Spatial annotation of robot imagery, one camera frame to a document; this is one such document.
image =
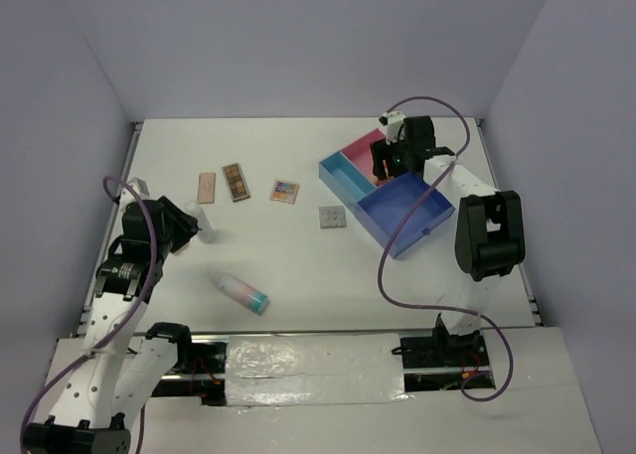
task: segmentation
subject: tabletop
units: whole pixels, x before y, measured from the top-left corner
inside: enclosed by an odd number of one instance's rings
[[[252,408],[202,406],[196,397],[152,398],[141,452],[600,454],[560,330],[536,327],[505,334],[515,354],[515,375],[495,401],[472,402],[456,390],[416,392],[381,404]],[[506,353],[492,330],[484,338],[495,384],[500,384]],[[60,340],[49,378],[77,357],[81,343]],[[47,418],[64,385],[62,380],[43,399],[36,420]],[[490,393],[471,390],[476,396]],[[135,424],[133,443],[137,432]]]
[[[437,144],[457,149],[464,131],[457,118],[433,118]],[[474,119],[462,156],[467,169],[493,184]],[[378,126],[375,118],[149,119],[132,157],[128,178],[148,183],[184,207],[196,199],[199,174],[216,172],[216,199],[202,205],[214,242],[190,245],[164,264],[148,310],[138,326],[157,321],[193,332],[270,332],[425,329],[436,313],[388,304],[377,287],[382,248],[347,213],[347,227],[321,229],[318,208],[340,201],[318,179],[318,163]],[[239,163],[251,197],[232,203],[223,166]],[[276,179],[298,183],[294,205],[270,200]],[[121,232],[117,218],[111,239]],[[459,272],[451,217],[399,260],[389,259],[385,285],[411,303],[456,303],[450,286]],[[208,272],[228,272],[265,293],[270,304],[257,316],[219,292]],[[501,326],[535,322],[519,268],[505,277],[485,312]]]

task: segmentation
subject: wall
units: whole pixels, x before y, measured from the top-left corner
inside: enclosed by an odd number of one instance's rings
[[[634,0],[547,0],[484,128],[605,454],[636,445]]]
[[[141,119],[377,115],[423,92],[484,116],[545,0],[65,1]]]
[[[62,0],[0,0],[0,452],[77,323],[127,118]]]

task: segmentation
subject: makeup palette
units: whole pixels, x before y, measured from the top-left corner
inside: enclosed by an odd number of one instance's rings
[[[298,183],[277,179],[274,182],[274,187],[271,190],[271,196],[269,198],[280,203],[294,204],[299,188],[300,185]]]
[[[243,199],[249,198],[249,189],[245,183],[245,178],[240,170],[239,163],[230,164],[222,168],[223,174],[226,177],[228,183],[228,189],[230,189],[230,196],[232,202],[237,203]]]

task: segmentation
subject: transparent plastic sheet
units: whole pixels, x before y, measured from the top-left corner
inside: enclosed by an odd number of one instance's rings
[[[406,399],[396,334],[231,337],[228,405],[366,404]]]

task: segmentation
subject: pink compartment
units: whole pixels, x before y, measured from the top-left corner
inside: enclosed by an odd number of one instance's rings
[[[347,156],[347,159],[354,163],[354,166],[365,175],[365,178],[371,182],[373,182],[375,178],[373,172],[374,161],[371,157],[371,148],[369,145],[381,139],[385,139],[385,134],[379,129],[374,129],[371,133],[357,139],[341,151],[342,154]]]

